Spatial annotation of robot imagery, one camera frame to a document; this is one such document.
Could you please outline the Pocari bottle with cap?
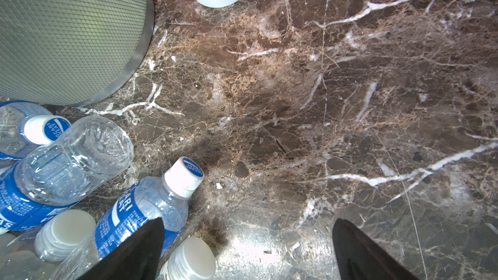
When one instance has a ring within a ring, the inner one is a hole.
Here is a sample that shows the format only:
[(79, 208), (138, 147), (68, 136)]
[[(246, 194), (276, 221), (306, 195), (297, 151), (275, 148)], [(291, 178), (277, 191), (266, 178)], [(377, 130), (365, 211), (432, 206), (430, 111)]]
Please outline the Pocari bottle with cap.
[(100, 219), (94, 232), (61, 263), (52, 279), (77, 279), (116, 250), (146, 222), (161, 219), (162, 255), (174, 244), (188, 221), (188, 203), (204, 180), (200, 166), (180, 157), (161, 177), (148, 176), (127, 189)]

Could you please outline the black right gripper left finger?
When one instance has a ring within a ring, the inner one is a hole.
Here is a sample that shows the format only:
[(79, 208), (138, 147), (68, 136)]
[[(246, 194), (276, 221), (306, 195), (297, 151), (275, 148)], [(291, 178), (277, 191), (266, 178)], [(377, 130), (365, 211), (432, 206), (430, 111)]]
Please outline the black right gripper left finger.
[(80, 279), (155, 279), (165, 230), (162, 219), (146, 222)]

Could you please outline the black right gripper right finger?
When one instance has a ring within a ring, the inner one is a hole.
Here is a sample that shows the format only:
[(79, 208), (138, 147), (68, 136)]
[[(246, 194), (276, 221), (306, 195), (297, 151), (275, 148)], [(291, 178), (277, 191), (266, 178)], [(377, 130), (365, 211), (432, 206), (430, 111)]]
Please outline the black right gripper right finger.
[(332, 238), (341, 279), (416, 279), (349, 220), (336, 220)]

